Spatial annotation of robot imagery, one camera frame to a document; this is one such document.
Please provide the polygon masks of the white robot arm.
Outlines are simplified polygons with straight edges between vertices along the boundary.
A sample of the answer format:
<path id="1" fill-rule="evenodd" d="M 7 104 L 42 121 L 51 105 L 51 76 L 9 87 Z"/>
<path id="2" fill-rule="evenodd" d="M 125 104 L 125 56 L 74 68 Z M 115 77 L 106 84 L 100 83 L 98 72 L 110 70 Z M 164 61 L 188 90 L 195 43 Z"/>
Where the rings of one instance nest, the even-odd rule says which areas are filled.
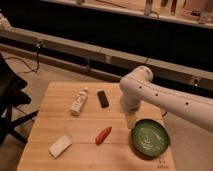
<path id="1" fill-rule="evenodd" d="M 139 66 L 120 80 L 120 103 L 125 112 L 137 112 L 146 101 L 213 132 L 213 99 L 158 86 L 152 79 L 152 71 Z"/>

